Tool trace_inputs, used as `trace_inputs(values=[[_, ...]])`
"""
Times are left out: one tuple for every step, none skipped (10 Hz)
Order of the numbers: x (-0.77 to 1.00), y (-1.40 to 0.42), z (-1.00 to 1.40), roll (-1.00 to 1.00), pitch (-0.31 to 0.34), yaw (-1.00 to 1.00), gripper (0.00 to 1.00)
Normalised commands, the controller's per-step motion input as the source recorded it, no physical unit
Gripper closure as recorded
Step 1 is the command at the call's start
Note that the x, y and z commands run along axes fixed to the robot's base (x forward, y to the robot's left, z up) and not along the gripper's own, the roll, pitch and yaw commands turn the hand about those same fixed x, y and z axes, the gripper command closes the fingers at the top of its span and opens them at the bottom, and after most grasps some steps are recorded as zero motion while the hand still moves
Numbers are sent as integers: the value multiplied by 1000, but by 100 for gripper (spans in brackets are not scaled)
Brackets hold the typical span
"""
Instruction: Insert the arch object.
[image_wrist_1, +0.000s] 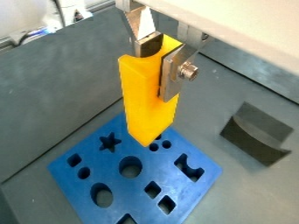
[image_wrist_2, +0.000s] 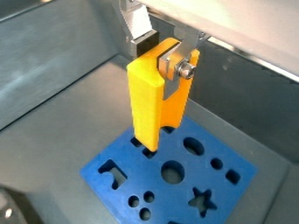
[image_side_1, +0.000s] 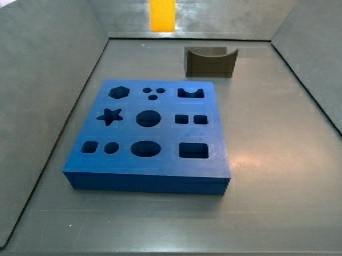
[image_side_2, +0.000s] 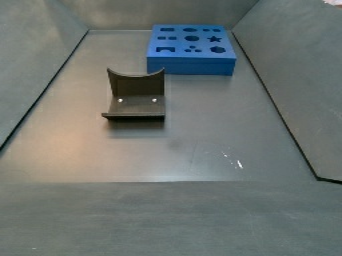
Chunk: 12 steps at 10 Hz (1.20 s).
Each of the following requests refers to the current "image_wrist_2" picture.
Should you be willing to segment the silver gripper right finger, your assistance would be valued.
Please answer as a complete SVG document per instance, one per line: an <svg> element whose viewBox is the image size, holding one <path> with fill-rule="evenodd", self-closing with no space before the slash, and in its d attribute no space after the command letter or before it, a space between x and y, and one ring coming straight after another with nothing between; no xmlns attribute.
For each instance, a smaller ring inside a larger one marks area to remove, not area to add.
<svg viewBox="0 0 299 224"><path fill-rule="evenodd" d="M209 38L201 30L188 25L176 25L173 34L177 43L157 56L157 70L164 79L162 98L166 100L177 91L180 79L189 80L194 75L196 62L192 50Z"/></svg>

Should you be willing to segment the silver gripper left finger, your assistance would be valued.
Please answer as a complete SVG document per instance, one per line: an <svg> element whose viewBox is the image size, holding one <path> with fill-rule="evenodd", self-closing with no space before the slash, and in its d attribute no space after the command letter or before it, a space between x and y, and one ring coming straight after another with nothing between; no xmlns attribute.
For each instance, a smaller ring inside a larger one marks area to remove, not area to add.
<svg viewBox="0 0 299 224"><path fill-rule="evenodd" d="M158 44L146 7L136 0L112 0L116 17L125 32L125 47L133 58L140 57Z"/></svg>

